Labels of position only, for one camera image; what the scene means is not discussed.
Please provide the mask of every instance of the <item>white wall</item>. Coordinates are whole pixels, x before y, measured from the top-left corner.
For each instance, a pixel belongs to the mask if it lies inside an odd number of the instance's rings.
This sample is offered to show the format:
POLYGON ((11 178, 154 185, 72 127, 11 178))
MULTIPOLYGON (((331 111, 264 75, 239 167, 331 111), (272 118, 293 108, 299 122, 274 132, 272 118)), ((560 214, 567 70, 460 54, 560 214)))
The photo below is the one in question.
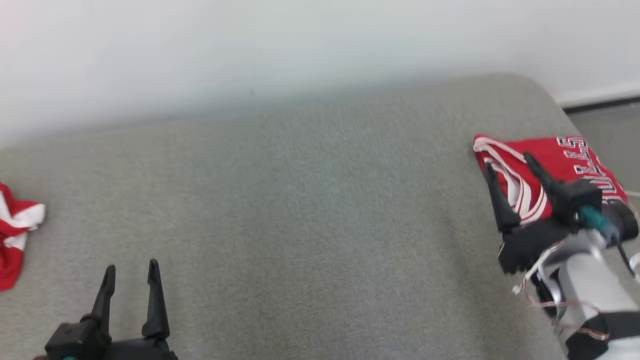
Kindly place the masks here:
POLYGON ((386 80, 640 94, 636 0, 0 0, 0 141, 386 80))

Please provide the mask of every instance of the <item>red basketball jersey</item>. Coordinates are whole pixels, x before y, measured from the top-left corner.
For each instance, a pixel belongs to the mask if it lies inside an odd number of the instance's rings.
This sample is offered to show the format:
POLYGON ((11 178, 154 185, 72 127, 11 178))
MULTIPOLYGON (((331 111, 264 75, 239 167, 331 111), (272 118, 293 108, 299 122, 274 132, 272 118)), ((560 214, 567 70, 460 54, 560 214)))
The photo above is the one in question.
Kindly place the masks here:
POLYGON ((486 135, 476 135, 474 152, 483 171, 485 163, 496 171, 509 205, 522 218, 521 224, 551 214, 547 194, 529 170, 522 155, 525 152, 530 152, 555 180, 573 181, 583 177, 602 189, 602 202, 627 202, 622 186, 579 136, 503 143, 486 135))

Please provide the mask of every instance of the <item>floor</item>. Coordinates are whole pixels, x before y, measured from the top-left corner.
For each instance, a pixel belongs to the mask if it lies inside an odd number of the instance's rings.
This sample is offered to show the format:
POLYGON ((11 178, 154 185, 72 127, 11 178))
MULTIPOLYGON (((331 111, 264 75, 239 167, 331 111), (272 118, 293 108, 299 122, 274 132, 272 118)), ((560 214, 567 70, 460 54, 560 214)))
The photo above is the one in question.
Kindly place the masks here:
MULTIPOLYGON (((600 161, 628 192, 640 192, 640 104, 570 115, 600 161)), ((640 198, 631 203, 640 209, 640 198)))

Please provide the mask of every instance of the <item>jersey lettering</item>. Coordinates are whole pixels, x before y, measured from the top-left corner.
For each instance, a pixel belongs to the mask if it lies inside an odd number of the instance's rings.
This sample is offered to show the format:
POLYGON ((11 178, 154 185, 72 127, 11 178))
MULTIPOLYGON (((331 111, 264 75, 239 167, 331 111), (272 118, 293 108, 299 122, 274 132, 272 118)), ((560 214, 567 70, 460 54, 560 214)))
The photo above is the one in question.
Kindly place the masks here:
POLYGON ((593 162, 593 160, 591 160, 591 155, 589 154, 589 148, 588 147, 580 146, 580 147, 578 147, 578 149, 580 149, 580 152, 573 152, 573 151, 565 150, 564 151, 564 156, 569 158, 569 159, 580 159, 580 160, 586 160, 588 162, 593 162))
POLYGON ((584 176, 584 179, 602 189, 602 193, 617 193, 616 185, 613 180, 604 176, 584 176))
POLYGON ((594 163, 587 163, 587 166, 585 167, 582 167, 580 165, 574 165, 573 169, 575 170, 575 173, 578 175, 582 175, 582 174, 593 174, 598 176, 606 175, 602 170, 600 170, 600 167, 598 165, 595 165, 594 163))
POLYGON ((572 149, 575 149, 575 146, 587 146, 587 143, 584 142, 583 138, 563 138, 562 136, 558 136, 556 138, 556 140, 558 141, 558 145, 563 146, 563 147, 570 147, 572 149))
POLYGON ((624 202, 624 200, 619 196, 603 196, 602 204, 614 204, 615 202, 624 202))

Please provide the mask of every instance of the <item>gray couch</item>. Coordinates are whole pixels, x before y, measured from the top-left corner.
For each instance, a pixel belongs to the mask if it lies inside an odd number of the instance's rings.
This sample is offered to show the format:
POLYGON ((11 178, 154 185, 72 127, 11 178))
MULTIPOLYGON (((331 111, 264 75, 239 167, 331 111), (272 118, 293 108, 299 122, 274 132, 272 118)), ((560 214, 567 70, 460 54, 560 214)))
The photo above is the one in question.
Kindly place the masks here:
POLYGON ((153 257, 182 360, 562 358, 500 270, 476 133, 577 130, 499 74, 1 151, 48 216, 0 293, 0 357, 42 353, 110 263, 111 334, 139 336, 153 257))

